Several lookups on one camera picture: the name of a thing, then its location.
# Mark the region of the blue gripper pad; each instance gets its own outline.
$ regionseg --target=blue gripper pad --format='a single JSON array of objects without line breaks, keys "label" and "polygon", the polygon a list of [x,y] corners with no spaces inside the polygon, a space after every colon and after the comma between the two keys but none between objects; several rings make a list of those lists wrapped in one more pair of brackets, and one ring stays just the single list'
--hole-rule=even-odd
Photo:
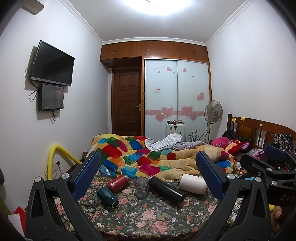
[{"label": "blue gripper pad", "polygon": [[228,184],[225,172],[218,164],[213,163],[204,151],[196,154],[195,162],[212,195],[221,201]]},{"label": "blue gripper pad", "polygon": [[284,151],[271,145],[266,145],[266,147],[264,148],[264,153],[266,154],[266,157],[268,159],[277,160],[277,161],[287,160],[287,155]]},{"label": "blue gripper pad", "polygon": [[92,151],[87,157],[87,159],[80,165],[84,165],[84,167],[74,180],[73,198],[75,201],[77,201],[79,198],[82,198],[85,195],[89,185],[91,184],[91,181],[93,180],[96,172],[98,171],[101,165],[100,153]]}]

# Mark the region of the ceiling light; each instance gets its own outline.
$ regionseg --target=ceiling light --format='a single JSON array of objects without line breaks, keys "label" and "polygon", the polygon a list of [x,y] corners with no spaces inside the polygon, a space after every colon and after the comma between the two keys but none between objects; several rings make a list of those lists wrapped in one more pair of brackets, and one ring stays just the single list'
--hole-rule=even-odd
[{"label": "ceiling light", "polygon": [[134,10],[151,15],[168,15],[191,4],[191,0],[124,0]]}]

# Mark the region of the thermos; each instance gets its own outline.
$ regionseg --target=thermos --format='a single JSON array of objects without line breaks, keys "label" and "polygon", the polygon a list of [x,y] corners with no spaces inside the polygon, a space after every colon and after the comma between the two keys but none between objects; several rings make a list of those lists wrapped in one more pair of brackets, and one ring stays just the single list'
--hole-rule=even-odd
[{"label": "thermos", "polygon": [[186,197],[185,193],[179,191],[176,188],[173,188],[164,181],[160,180],[158,177],[148,177],[148,183],[151,187],[153,187],[153,189],[158,191],[160,195],[164,196],[175,205],[183,202]]},{"label": "thermos", "polygon": [[207,189],[207,184],[202,177],[197,177],[189,174],[183,174],[178,181],[178,188],[187,192],[204,194]]},{"label": "thermos", "polygon": [[109,207],[116,207],[119,204],[118,198],[107,187],[100,188],[96,196]]},{"label": "thermos", "polygon": [[128,175],[120,175],[119,177],[116,177],[113,180],[107,182],[106,187],[108,187],[112,192],[117,192],[124,186],[128,185],[128,182]]}]

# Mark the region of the glass jar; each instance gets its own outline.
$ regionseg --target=glass jar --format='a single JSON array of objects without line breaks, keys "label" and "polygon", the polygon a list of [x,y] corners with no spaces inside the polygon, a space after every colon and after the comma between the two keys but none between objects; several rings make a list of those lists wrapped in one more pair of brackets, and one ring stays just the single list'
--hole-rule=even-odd
[{"label": "glass jar", "polygon": [[148,180],[145,177],[138,177],[136,180],[135,195],[139,199],[144,199],[149,195]]}]

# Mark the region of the wooden door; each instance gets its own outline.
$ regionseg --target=wooden door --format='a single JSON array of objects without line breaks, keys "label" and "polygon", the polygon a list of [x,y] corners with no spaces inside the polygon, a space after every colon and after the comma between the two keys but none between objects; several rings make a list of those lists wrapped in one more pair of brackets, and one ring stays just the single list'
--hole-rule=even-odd
[{"label": "wooden door", "polygon": [[195,59],[209,61],[207,54],[207,47],[201,45],[194,45]]},{"label": "wooden door", "polygon": [[127,58],[131,52],[131,43],[123,42],[115,44],[115,58]]},{"label": "wooden door", "polygon": [[112,130],[114,134],[141,135],[140,76],[138,70],[120,70],[114,73],[112,86]]},{"label": "wooden door", "polygon": [[195,59],[195,50],[193,44],[179,43],[180,57]]},{"label": "wooden door", "polygon": [[164,41],[148,41],[147,56],[164,56]]},{"label": "wooden door", "polygon": [[131,42],[130,57],[147,56],[147,41]]},{"label": "wooden door", "polygon": [[164,41],[164,55],[166,57],[180,57],[179,42]]},{"label": "wooden door", "polygon": [[101,60],[112,59],[115,56],[115,44],[102,45]]}]

